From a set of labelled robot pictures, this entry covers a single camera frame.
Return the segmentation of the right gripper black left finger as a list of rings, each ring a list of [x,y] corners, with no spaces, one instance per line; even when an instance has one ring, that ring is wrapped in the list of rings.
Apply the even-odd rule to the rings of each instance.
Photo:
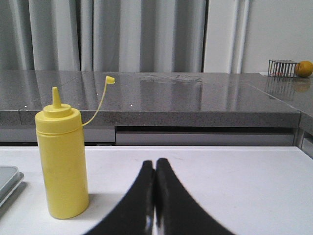
[[[152,161],[144,161],[127,193],[88,235],[151,235],[154,221]]]

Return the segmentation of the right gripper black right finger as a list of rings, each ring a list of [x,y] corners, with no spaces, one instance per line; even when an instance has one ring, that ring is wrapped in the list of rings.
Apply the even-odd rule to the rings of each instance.
[[[189,194],[169,161],[157,160],[155,178],[156,225],[159,235],[231,235]]]

